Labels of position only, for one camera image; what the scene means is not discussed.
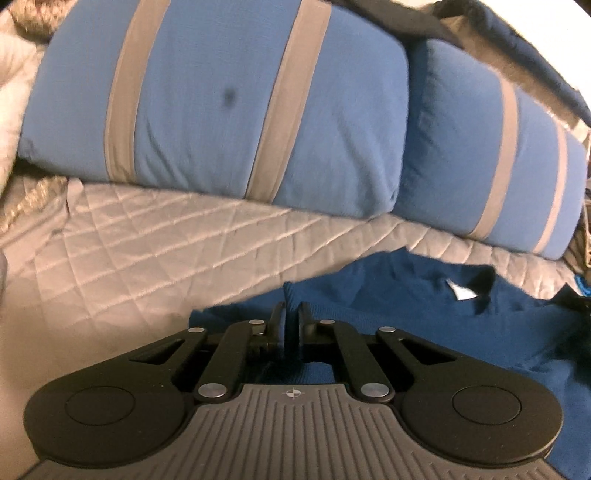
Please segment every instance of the black mechanical device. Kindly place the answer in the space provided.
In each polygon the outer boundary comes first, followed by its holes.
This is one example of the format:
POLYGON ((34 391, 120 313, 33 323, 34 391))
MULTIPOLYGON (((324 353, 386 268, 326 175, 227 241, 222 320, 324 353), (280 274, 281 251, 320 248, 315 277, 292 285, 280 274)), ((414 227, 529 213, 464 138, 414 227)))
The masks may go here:
POLYGON ((539 383, 393 326, 361 335, 306 304, 190 328, 61 377, 30 399, 26 480, 492 480, 561 477, 561 407, 539 383), (330 364, 337 383, 261 384, 330 364))

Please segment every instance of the gray stripe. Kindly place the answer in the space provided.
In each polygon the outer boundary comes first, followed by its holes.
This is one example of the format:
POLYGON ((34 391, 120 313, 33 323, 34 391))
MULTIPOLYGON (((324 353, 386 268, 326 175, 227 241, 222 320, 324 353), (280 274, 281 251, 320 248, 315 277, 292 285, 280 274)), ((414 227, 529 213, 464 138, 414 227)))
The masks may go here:
POLYGON ((119 54, 105 123, 109 179, 134 183, 134 136, 139 96, 154 40, 170 0, 139 0, 119 54))
POLYGON ((499 160, 496 164, 495 175, 492 179, 491 190, 482 215, 478 220, 473 231, 468 236, 474 240, 484 240, 488 237, 499 219, 509 182, 515 163, 515 153, 517 152, 517 137, 519 128, 519 118, 517 109, 517 98, 513 85, 506 80, 499 72, 492 69, 499 77, 501 83, 501 93, 503 97, 503 130, 501 136, 501 147, 499 149, 499 160))
POLYGON ((558 220, 558 214, 560 213, 560 207, 562 206, 562 198, 564 196, 564 190, 566 188, 566 177, 568 171, 568 159, 569 159, 569 148, 566 143, 566 131, 556 120, 556 132, 558 136, 558 159, 557 159, 557 170, 556 175, 556 187, 554 188, 554 198, 552 199, 552 207, 548 214, 548 220, 544 227, 544 231, 538 240, 538 244, 534 247, 533 253, 539 254, 544 251, 544 248, 548 246, 554 227, 556 226, 556 220, 558 220))
POLYGON ((322 0, 301 0, 269 100, 261 139, 245 198, 271 203, 283 181, 296 143, 301 117, 331 6, 322 0))

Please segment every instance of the metal rivet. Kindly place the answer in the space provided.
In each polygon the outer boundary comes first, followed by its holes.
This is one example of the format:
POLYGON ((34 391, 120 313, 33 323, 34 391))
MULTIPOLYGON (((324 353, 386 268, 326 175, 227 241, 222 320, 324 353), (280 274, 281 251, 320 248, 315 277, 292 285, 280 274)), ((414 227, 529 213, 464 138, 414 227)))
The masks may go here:
POLYGON ((390 393, 390 389, 383 383, 366 383, 361 387, 361 393, 366 397, 381 398, 390 393))
POLYGON ((197 392, 202 397, 206 398, 219 398, 223 397, 228 389, 224 387, 221 383, 206 383, 199 387, 197 392))

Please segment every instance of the bed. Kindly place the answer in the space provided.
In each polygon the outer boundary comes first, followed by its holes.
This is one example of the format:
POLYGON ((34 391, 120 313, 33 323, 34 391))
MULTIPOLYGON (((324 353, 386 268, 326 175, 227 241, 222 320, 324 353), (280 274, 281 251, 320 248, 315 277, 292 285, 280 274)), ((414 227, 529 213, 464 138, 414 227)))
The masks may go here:
MULTIPOLYGON (((9 30, 6 21, 3 28, 9 30)), ((42 53, 32 47, 30 55, 40 61, 42 53)), ((554 296, 565 283, 576 288, 562 260, 511 253, 395 215, 336 218, 197 193, 82 183, 28 167, 6 178, 0 478, 7 480, 36 460, 22 411, 38 387, 184 329, 193 309, 401 247, 447 262, 493 265, 538 298, 554 296)))

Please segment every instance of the white tag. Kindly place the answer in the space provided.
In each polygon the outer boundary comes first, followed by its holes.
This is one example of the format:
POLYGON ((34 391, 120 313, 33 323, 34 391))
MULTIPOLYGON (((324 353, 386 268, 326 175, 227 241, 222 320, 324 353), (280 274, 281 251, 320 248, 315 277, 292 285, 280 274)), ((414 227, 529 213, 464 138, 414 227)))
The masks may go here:
POLYGON ((478 295, 476 295, 469 288, 456 285, 449 278, 446 281, 447 281, 447 284, 452 288, 452 290, 458 300, 471 300, 471 299, 477 298, 478 295))

